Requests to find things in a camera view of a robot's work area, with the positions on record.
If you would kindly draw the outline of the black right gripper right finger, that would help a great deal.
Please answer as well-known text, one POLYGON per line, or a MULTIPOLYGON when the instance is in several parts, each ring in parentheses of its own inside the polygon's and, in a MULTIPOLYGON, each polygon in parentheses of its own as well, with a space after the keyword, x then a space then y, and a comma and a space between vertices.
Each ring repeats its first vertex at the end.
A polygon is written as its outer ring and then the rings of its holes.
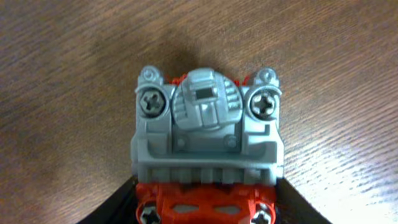
POLYGON ((276 223, 331 224, 331 221, 311 206, 287 179, 278 179, 275 189, 277 193, 276 223))

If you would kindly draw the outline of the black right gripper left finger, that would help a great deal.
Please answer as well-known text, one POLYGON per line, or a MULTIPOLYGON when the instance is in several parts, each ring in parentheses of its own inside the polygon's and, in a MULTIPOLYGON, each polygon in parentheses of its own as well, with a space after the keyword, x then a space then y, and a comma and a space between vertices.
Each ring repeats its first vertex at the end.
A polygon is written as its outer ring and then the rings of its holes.
POLYGON ((138 224, 139 221, 136 218, 137 183, 136 176, 130 177, 98 208, 77 224, 138 224))

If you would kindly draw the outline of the red toy fire truck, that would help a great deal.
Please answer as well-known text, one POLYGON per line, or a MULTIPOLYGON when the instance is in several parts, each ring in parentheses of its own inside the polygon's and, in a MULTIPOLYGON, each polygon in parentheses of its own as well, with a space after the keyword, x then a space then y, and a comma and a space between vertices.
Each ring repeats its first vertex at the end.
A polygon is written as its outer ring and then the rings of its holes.
POLYGON ((145 66, 131 140, 139 223, 277 223, 284 172, 280 81, 212 68, 168 81, 145 66))

